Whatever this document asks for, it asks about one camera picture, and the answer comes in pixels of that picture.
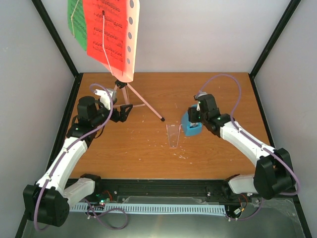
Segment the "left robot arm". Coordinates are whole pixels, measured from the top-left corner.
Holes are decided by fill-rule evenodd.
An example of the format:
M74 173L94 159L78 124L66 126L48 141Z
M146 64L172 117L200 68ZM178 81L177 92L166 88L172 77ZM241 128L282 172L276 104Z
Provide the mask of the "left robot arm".
M23 190L25 211L28 220L33 221L37 231L42 223L60 227L66 221L69 210L78 202L89 196L99 199L103 187L98 184L100 176L84 174L76 183L67 187L66 183L79 159L87 151L98 130L103 130L109 120L124 122L132 105L122 106L118 112L113 106L116 102L113 94L102 91L100 99L85 96L79 99L77 115L67 132L62 149L46 171L34 184Z

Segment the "clear plastic metronome cover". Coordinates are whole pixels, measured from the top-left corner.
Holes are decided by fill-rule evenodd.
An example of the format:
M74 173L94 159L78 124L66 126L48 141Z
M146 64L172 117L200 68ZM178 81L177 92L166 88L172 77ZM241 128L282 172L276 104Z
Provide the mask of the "clear plastic metronome cover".
M176 149L178 147L180 130L181 130L180 124L166 125L167 139L171 149Z

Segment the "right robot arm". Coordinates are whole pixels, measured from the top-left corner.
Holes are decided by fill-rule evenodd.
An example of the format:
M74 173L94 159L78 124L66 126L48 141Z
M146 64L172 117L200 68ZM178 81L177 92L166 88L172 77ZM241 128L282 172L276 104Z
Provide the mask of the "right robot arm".
M258 194L269 200L279 194L294 193L296 180L287 150L261 142L231 115L221 114L213 95L201 93L194 99L197 104L187 111L189 122L202 124L213 135L232 144L255 166L252 175L234 175L227 179L224 190L228 194Z

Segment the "blue metronome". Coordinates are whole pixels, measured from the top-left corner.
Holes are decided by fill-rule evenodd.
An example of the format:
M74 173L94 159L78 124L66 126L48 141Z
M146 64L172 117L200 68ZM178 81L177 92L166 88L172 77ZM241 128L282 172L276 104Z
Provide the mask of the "blue metronome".
M200 122L192 123L189 121L189 116L187 112L182 116L181 127L185 136L196 136L200 134L203 130L202 124Z

